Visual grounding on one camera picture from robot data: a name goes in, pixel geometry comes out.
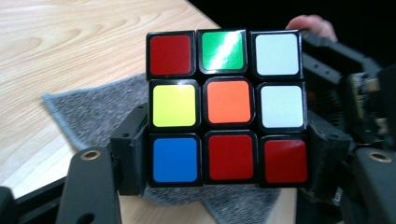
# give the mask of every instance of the wooden surface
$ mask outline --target wooden surface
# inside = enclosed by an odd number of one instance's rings
[[[76,151],[44,93],[143,73],[147,33],[206,28],[218,26],[183,0],[0,1],[0,186],[19,198],[67,173]],[[294,189],[280,199],[269,223],[293,223]],[[200,203],[160,207],[136,196],[120,203],[123,223],[215,223]]]

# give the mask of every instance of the gray towel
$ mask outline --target gray towel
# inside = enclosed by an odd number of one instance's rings
[[[145,74],[97,88],[44,94],[48,111],[76,150],[105,147],[112,132],[137,105],[148,100]],[[253,185],[147,188],[144,197],[162,206],[200,201],[219,224],[265,223],[280,189]]]

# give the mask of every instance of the rubik's cube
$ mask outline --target rubik's cube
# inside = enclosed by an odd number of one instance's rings
[[[298,30],[147,34],[149,184],[306,185]]]

